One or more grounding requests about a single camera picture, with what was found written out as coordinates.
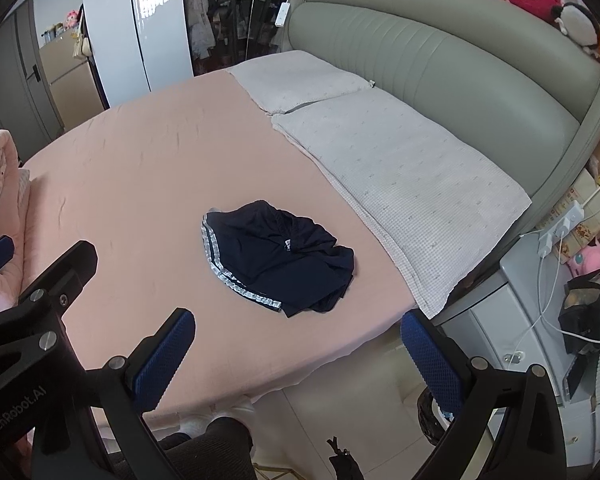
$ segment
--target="black pants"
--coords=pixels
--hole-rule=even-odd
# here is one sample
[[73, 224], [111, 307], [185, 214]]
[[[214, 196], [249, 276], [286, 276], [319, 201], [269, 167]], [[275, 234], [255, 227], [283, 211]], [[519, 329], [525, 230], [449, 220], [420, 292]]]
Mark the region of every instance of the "black pants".
[[[234, 418], [216, 418], [205, 433], [196, 438], [175, 433], [159, 444], [186, 480], [256, 479], [250, 457], [251, 435], [245, 425]], [[112, 453], [109, 459], [118, 478], [135, 480], [122, 453]]]

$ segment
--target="headboard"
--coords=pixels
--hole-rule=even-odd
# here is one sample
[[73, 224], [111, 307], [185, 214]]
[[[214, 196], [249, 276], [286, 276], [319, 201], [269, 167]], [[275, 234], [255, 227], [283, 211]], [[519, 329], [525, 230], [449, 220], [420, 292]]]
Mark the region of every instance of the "headboard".
[[532, 198], [529, 230], [600, 137], [600, 63], [503, 0], [290, 0], [283, 50], [365, 79], [488, 156]]

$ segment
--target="tile floor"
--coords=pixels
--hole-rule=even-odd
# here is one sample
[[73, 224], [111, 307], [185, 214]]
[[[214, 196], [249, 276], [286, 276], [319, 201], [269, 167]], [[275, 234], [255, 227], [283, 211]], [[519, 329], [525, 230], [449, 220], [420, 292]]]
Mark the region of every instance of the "tile floor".
[[254, 462], [332, 480], [326, 440], [336, 435], [366, 480], [410, 479], [433, 450], [414, 410], [403, 404], [423, 387], [395, 326], [300, 384], [258, 400]]

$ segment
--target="power strip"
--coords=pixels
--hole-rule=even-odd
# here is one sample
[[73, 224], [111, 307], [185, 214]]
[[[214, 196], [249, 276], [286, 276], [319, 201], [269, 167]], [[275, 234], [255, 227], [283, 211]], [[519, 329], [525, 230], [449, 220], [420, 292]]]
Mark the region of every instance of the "power strip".
[[538, 238], [538, 256], [541, 258], [548, 256], [554, 244], [568, 235], [583, 220], [584, 209], [576, 200], [549, 227], [542, 230]]

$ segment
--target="pink bedsheet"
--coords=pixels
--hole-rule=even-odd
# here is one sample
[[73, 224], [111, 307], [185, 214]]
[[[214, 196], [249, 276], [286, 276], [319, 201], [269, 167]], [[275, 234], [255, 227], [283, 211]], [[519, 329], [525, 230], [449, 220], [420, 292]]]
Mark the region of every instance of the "pink bedsheet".
[[[85, 368], [128, 355], [175, 307], [194, 313], [196, 339], [154, 417], [295, 384], [414, 305], [353, 209], [228, 73], [108, 110], [26, 168], [23, 286], [77, 240], [98, 251], [96, 275], [64, 316]], [[214, 276], [203, 214], [259, 199], [311, 217], [355, 251], [355, 277], [331, 312], [287, 319]]]

